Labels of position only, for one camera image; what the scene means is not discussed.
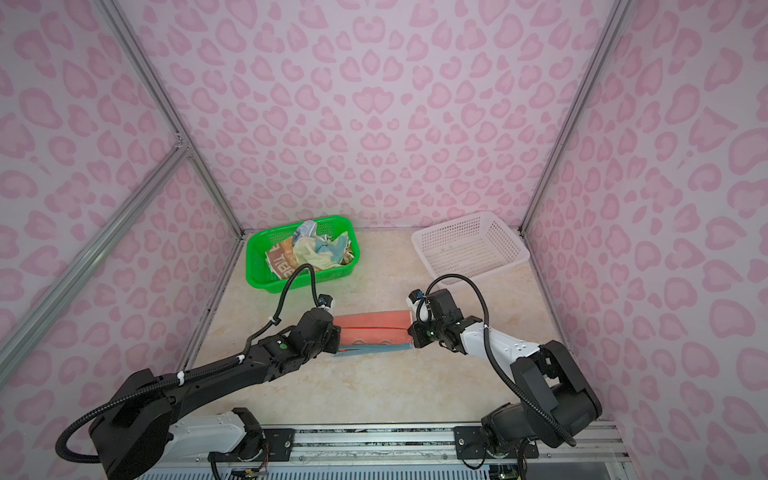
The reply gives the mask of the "red brown bear towel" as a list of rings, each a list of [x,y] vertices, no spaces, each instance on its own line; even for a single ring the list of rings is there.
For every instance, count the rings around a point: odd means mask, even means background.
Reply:
[[[410,350],[413,348],[408,333],[411,324],[408,310],[337,316],[334,325],[341,328],[341,339],[336,356]]]

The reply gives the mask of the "pale yellow teal towel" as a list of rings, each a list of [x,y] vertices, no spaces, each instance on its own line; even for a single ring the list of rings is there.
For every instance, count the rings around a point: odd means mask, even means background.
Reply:
[[[317,271],[348,265],[355,258],[347,232],[334,239],[326,236],[295,236],[292,243],[298,264],[309,264]]]

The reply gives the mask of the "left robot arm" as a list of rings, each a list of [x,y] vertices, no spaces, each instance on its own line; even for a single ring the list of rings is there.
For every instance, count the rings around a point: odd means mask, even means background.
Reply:
[[[334,354],[340,340],[333,316],[313,308],[245,353],[186,371],[183,379],[148,369],[132,374],[89,426],[107,477],[139,477],[160,460],[172,424],[221,397],[297,371],[321,353]]]

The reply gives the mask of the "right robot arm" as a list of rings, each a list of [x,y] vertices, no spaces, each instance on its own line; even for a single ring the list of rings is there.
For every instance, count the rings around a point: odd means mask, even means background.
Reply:
[[[525,454],[537,441],[557,448],[573,444],[575,436],[602,416],[600,400],[570,351],[559,341],[536,344],[490,326],[487,304],[482,315],[466,316],[451,292],[414,290],[407,297],[413,320],[407,329],[415,348],[431,344],[488,361],[501,381],[518,397],[480,420],[481,450],[496,457]]]

